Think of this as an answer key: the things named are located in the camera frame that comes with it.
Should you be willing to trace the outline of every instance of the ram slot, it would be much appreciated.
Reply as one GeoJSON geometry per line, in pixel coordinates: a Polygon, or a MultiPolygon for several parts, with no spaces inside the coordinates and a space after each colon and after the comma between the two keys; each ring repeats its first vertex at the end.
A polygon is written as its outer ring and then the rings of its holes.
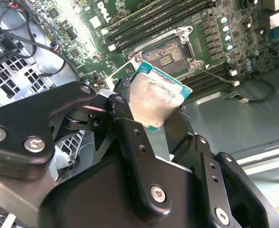
{"type": "Polygon", "coordinates": [[[116,37],[118,37],[120,34],[124,33],[125,31],[130,30],[130,28],[134,28],[137,26],[140,26],[142,24],[145,24],[146,21],[154,19],[155,17],[157,17],[160,13],[165,12],[166,10],[173,10],[173,8],[181,3],[181,2],[185,2],[186,0],[177,0],[177,1],[166,1],[163,4],[161,4],[160,6],[158,6],[156,9],[153,9],[149,12],[146,12],[143,15],[138,16],[136,19],[133,20],[129,20],[126,23],[124,23],[122,26],[120,26],[119,28],[117,28],[115,31],[111,32],[108,36],[109,39],[112,40],[116,40],[116,37]]]}
{"type": "Polygon", "coordinates": [[[169,4],[172,0],[158,0],[154,1],[148,6],[132,13],[131,15],[127,16],[126,18],[114,23],[107,27],[107,30],[111,32],[115,32],[116,30],[120,29],[121,27],[125,27],[130,25],[130,23],[137,21],[141,18],[148,17],[151,13],[155,12],[158,9],[163,8],[167,4],[169,4]]]}
{"type": "MultiPolygon", "coordinates": [[[[215,68],[212,68],[208,72],[220,76],[222,78],[228,79],[228,69],[226,64],[222,64],[215,68]]],[[[201,94],[207,93],[209,91],[218,89],[222,86],[225,86],[227,83],[222,80],[211,76],[205,72],[192,76],[182,81],[182,83],[191,89],[193,89],[193,93],[190,97],[199,96],[201,94]]]]}
{"type": "Polygon", "coordinates": [[[180,23],[180,21],[183,21],[191,17],[192,15],[195,15],[205,10],[207,7],[207,4],[201,5],[199,7],[195,6],[195,8],[183,11],[171,18],[168,18],[166,21],[162,21],[157,25],[150,27],[147,30],[141,31],[137,34],[131,34],[128,38],[124,38],[124,40],[118,41],[114,44],[117,49],[117,52],[120,53],[125,49],[135,46],[143,40],[157,37],[165,32],[168,32],[169,30],[173,30],[174,28],[176,28],[176,25],[180,23]]]}

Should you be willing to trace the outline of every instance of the black cable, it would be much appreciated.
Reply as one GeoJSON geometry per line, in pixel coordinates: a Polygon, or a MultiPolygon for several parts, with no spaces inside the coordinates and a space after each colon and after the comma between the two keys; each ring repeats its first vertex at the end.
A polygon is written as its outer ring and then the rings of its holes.
{"type": "Polygon", "coordinates": [[[64,57],[62,54],[60,54],[59,52],[56,52],[56,51],[53,51],[50,47],[46,46],[46,45],[43,45],[43,44],[39,44],[37,42],[33,42],[31,40],[28,40],[28,39],[25,39],[25,38],[22,38],[22,37],[19,37],[19,36],[16,36],[12,33],[8,33],[8,32],[5,32],[5,35],[8,36],[8,37],[11,37],[13,39],[16,39],[20,42],[25,42],[25,43],[28,43],[28,44],[31,44],[31,45],[34,45],[34,46],[37,46],[39,48],[43,48],[45,50],[48,50],[52,53],[54,53],[55,55],[57,55],[58,57],[62,58],[67,64],[68,66],[71,68],[71,70],[73,71],[73,73],[75,73],[76,75],[76,80],[79,81],[80,80],[80,75],[79,75],[79,72],[78,70],[76,69],[76,67],[70,62],[69,59],[67,59],[66,57],[64,57]]]}
{"type": "MultiPolygon", "coordinates": [[[[266,100],[270,99],[276,92],[276,89],[274,87],[274,85],[268,81],[265,81],[264,79],[262,78],[257,78],[257,80],[261,83],[263,83],[264,85],[266,85],[267,87],[270,88],[270,92],[267,96],[265,96],[264,98],[262,99],[258,99],[258,100],[248,100],[248,103],[251,103],[251,104],[258,104],[258,103],[263,103],[265,102],[266,100]]],[[[235,95],[234,97],[237,97],[239,100],[242,100],[242,99],[247,99],[245,97],[243,97],[242,95],[235,95]]]]}
{"type": "MultiPolygon", "coordinates": [[[[31,41],[35,42],[34,36],[31,31],[30,24],[27,24],[27,32],[31,41]]],[[[18,58],[32,58],[37,53],[37,46],[32,45],[32,54],[29,56],[17,55],[18,58]]]]}

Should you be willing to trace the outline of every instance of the motherboard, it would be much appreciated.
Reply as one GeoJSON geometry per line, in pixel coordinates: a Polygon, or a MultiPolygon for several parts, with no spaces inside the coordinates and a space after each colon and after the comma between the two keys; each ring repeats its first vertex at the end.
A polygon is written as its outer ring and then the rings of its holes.
{"type": "Polygon", "coordinates": [[[24,1],[96,90],[113,89],[143,61],[196,98],[279,68],[279,0],[24,1]]]}

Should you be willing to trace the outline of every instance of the mounting hole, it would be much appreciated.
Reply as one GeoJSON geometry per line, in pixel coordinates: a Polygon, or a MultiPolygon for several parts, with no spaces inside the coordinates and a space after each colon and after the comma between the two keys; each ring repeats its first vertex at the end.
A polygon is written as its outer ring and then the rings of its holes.
{"type": "Polygon", "coordinates": [[[135,134],[137,134],[137,135],[140,134],[140,131],[139,131],[138,129],[134,129],[133,132],[134,132],[135,134]]]}
{"type": "Polygon", "coordinates": [[[212,179],[214,180],[215,183],[219,182],[219,180],[215,176],[213,176],[212,179]]]}
{"type": "Polygon", "coordinates": [[[97,127],[98,125],[101,124],[101,122],[102,122],[102,120],[101,120],[100,118],[95,118],[95,119],[93,120],[93,126],[94,126],[94,127],[97,127]]]}
{"type": "Polygon", "coordinates": [[[139,145],[139,150],[142,152],[146,151],[146,147],[144,147],[143,145],[139,145]]]}

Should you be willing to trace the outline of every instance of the capacitor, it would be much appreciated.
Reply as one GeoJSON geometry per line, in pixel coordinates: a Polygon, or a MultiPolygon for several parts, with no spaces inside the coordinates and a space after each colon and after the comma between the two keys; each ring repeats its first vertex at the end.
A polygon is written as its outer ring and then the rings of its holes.
{"type": "Polygon", "coordinates": [[[254,55],[254,56],[259,56],[259,55],[260,55],[259,50],[255,50],[255,51],[253,52],[253,55],[254,55]]]}
{"type": "Polygon", "coordinates": [[[231,64],[232,62],[233,62],[232,59],[229,56],[227,56],[226,57],[226,63],[231,64]]]}
{"type": "Polygon", "coordinates": [[[223,26],[222,31],[223,31],[223,32],[228,32],[229,29],[230,29],[230,28],[229,28],[228,26],[223,26]]]}
{"type": "Polygon", "coordinates": [[[224,40],[226,41],[226,42],[230,42],[231,41],[231,36],[229,36],[229,35],[225,35],[224,36],[224,40]]]}
{"type": "Polygon", "coordinates": [[[226,24],[226,23],[228,22],[227,17],[222,17],[221,20],[220,20],[220,22],[221,22],[222,24],[226,24]]]}
{"type": "Polygon", "coordinates": [[[256,28],[254,30],[254,32],[258,35],[263,35],[265,33],[265,29],[264,28],[256,28]]]}
{"type": "Polygon", "coordinates": [[[250,59],[246,59],[245,64],[246,64],[247,67],[251,67],[252,66],[252,61],[250,59]]]}
{"type": "Polygon", "coordinates": [[[81,13],[83,11],[83,8],[80,7],[80,6],[75,6],[73,8],[73,11],[74,11],[74,13],[79,14],[79,13],[81,13]]]}
{"type": "Polygon", "coordinates": [[[227,44],[225,46],[225,48],[226,48],[227,51],[231,51],[233,49],[233,46],[232,46],[232,44],[227,44]]]}
{"type": "Polygon", "coordinates": [[[248,21],[243,22],[242,25],[243,25],[243,27],[246,28],[246,29],[249,29],[249,28],[251,27],[251,23],[249,23],[248,21]]]}
{"type": "Polygon", "coordinates": [[[249,2],[250,4],[256,5],[256,4],[259,3],[259,0],[248,0],[248,2],[249,2]]]}

